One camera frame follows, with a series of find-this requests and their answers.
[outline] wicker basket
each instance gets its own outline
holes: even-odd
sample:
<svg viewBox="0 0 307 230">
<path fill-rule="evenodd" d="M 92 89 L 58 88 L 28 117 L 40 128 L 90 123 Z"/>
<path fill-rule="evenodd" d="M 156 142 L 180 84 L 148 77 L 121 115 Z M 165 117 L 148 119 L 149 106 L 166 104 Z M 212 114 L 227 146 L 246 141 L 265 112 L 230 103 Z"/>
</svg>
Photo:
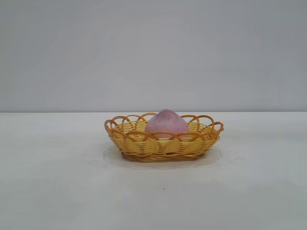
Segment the wicker basket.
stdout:
<svg viewBox="0 0 307 230">
<path fill-rule="evenodd" d="M 132 161 L 192 161 L 219 140 L 219 134 L 224 125 L 207 115 L 183 115 L 182 118 L 191 118 L 188 121 L 189 132 L 174 134 L 170 132 L 146 133 L 145 117 L 156 113 L 146 113 L 141 116 L 116 116 L 105 121 L 105 128 L 109 137 L 119 148 L 122 154 Z M 208 118 L 211 123 L 200 123 L 201 118 Z M 170 134 L 170 138 L 157 138 L 156 134 Z"/>
</svg>

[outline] white table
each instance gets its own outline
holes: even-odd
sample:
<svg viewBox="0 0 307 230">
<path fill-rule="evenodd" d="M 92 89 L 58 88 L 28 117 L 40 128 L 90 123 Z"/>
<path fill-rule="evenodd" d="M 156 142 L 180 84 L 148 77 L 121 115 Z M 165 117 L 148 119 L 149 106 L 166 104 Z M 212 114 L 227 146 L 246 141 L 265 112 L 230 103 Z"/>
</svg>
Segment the white table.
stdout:
<svg viewBox="0 0 307 230">
<path fill-rule="evenodd" d="M 221 140 L 172 163 L 122 159 L 103 123 L 128 114 L 0 114 L 0 229 L 307 229 L 307 113 L 202 113 Z"/>
</svg>

